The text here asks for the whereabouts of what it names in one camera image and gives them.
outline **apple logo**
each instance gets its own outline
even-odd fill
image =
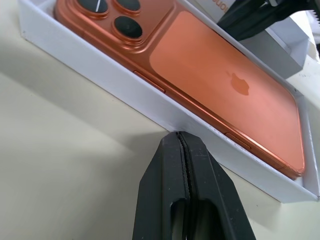
[[[244,96],[249,96],[249,85],[248,83],[244,80],[239,78],[236,74],[232,73],[230,75],[229,72],[227,74],[231,77],[231,85],[234,90],[236,90],[239,94],[244,95]]]

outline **black clamp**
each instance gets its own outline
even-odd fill
[[[133,240],[255,240],[234,183],[202,140],[164,137],[143,175]]]
[[[320,0],[236,0],[218,25],[241,41],[306,10],[313,10],[316,16],[320,16]]]

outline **smartphone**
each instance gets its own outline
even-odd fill
[[[304,173],[293,96],[177,0],[57,0],[54,15],[279,172]]]

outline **table surface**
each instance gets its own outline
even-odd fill
[[[23,40],[16,1],[0,6],[0,239],[131,239],[167,132]],[[320,203],[281,204],[226,172],[258,240],[319,238]]]

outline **phone back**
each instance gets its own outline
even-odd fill
[[[283,86],[178,2],[126,2],[94,12],[57,0],[55,16],[280,172],[303,173],[299,112]]]

